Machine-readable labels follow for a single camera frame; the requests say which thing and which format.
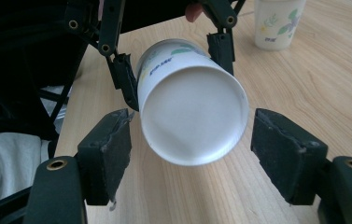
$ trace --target black metal bracket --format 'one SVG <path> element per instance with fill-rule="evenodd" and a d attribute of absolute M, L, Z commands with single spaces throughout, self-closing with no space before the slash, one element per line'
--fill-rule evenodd
<path fill-rule="evenodd" d="M 251 150 L 286 202 L 321 198 L 320 223 L 352 223 L 352 158 L 326 159 L 328 147 L 285 116 L 258 108 Z"/>
<path fill-rule="evenodd" d="M 77 147 L 75 157 L 41 163 L 34 184 L 0 201 L 0 223 L 87 223 L 85 202 L 115 208 L 132 141 L 127 109 L 105 115 Z"/>

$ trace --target white paper cup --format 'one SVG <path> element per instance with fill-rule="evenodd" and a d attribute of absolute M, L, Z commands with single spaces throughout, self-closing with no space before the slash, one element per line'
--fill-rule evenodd
<path fill-rule="evenodd" d="M 255 44 L 281 50 L 291 44 L 306 0 L 255 0 Z"/>
<path fill-rule="evenodd" d="M 248 120 L 246 93 L 199 47 L 164 40 L 143 54 L 136 71 L 142 131 L 160 157 L 202 165 L 238 143 Z"/>

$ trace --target mug in background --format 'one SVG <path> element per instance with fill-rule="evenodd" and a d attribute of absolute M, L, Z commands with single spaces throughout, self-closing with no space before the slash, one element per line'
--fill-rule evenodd
<path fill-rule="evenodd" d="M 198 46 L 163 40 L 143 54 L 136 73 L 142 131 L 163 159 L 202 165 L 240 140 L 248 120 L 246 93 Z"/>
<path fill-rule="evenodd" d="M 281 50 L 291 44 L 306 0 L 255 0 L 255 44 Z"/>

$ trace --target cup bottom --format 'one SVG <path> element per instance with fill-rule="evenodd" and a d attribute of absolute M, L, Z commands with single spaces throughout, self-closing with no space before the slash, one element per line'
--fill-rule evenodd
<path fill-rule="evenodd" d="M 211 67 L 177 71 L 161 81 L 140 110 L 149 146 L 178 165 L 202 165 L 226 155 L 248 119 L 240 83 Z"/>

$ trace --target cup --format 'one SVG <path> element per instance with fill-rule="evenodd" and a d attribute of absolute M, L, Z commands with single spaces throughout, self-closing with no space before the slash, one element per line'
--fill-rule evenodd
<path fill-rule="evenodd" d="M 291 44 L 306 0 L 255 0 L 255 44 L 281 50 Z"/>
<path fill-rule="evenodd" d="M 242 137 L 249 111 L 243 87 L 195 44 L 163 40 L 143 54 L 136 73 L 142 132 L 166 161 L 216 161 Z"/>

